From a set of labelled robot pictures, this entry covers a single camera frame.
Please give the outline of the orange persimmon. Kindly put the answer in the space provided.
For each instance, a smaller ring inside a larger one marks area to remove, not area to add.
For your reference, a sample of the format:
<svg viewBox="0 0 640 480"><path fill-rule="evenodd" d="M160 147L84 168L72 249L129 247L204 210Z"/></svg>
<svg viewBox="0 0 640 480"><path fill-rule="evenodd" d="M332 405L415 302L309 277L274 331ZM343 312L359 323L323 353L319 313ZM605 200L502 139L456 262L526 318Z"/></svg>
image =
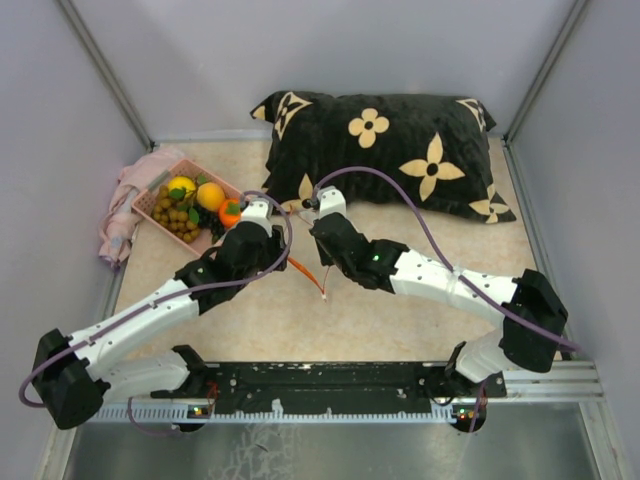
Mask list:
<svg viewBox="0 0 640 480"><path fill-rule="evenodd" d="M241 218L242 209L238 199L226 199L218 209L218 218L225 229L230 229L238 223Z"/></svg>

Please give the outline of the clear zip bag orange zipper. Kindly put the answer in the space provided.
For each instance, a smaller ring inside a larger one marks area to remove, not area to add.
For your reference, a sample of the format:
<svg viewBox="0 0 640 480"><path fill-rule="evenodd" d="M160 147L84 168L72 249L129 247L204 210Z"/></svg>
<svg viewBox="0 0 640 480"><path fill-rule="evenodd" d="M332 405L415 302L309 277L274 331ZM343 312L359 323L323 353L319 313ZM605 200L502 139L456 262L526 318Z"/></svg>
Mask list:
<svg viewBox="0 0 640 480"><path fill-rule="evenodd" d="M289 217L296 217L300 219L307 226L312 226L312 222L309 221L306 217L304 217L301 213L299 213L295 209L290 209L287 215ZM327 280L328 280L330 268L326 269L323 277L323 281L320 282L316 278L316 276L304 264L300 263L292 255L289 255L288 262L315 285L315 287L320 291L322 301L327 302L328 301Z"/></svg>

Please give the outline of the brown longan bunch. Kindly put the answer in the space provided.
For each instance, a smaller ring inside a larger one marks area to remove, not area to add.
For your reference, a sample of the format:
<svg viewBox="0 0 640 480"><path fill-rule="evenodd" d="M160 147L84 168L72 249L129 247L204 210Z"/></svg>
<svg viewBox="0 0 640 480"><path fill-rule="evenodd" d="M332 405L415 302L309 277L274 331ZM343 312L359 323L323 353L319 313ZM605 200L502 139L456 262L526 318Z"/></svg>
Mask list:
<svg viewBox="0 0 640 480"><path fill-rule="evenodd" d="M171 199L167 186L163 185L156 195L151 217L170 234L186 244L191 244L201 233L194 201L195 193L183 200Z"/></svg>

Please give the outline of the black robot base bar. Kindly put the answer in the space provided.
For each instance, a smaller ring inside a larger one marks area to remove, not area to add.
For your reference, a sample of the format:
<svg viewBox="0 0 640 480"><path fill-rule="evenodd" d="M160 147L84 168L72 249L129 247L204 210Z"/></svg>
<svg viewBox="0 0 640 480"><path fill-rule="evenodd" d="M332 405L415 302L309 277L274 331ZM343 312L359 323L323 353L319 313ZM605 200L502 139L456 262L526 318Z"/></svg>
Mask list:
<svg viewBox="0 0 640 480"><path fill-rule="evenodd" d="M443 362L220 362L202 360L189 346L173 348L188 377L154 399L201 399L219 414L270 413L278 401L288 415L429 413L473 398L479 386Z"/></svg>

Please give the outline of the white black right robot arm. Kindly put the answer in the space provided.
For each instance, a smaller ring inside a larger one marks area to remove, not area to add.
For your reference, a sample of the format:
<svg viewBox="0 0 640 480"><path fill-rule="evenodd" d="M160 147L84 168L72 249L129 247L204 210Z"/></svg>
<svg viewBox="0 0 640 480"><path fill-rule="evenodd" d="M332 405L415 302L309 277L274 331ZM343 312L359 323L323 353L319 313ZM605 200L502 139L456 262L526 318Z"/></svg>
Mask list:
<svg viewBox="0 0 640 480"><path fill-rule="evenodd" d="M568 312L542 273L527 269L511 278L449 269L405 244L367 239L339 213L317 220L310 234L322 263L365 289L438 301L494 325L454 348L441 377L444 395L470 396L489 376L513 368L550 371Z"/></svg>

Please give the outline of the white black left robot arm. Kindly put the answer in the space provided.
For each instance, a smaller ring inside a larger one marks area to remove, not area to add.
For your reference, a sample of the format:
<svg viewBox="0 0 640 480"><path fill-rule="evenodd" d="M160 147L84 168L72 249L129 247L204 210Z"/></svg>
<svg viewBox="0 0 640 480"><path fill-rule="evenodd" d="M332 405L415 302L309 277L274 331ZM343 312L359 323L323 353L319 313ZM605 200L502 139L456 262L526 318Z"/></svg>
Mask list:
<svg viewBox="0 0 640 480"><path fill-rule="evenodd" d="M154 336L231 300L248 283L286 267L292 229L241 221L218 247L187 263L143 300L65 336L53 329L37 346L29 383L55 425L72 429L111 402L204 393L209 370L188 345L136 361L126 355Z"/></svg>

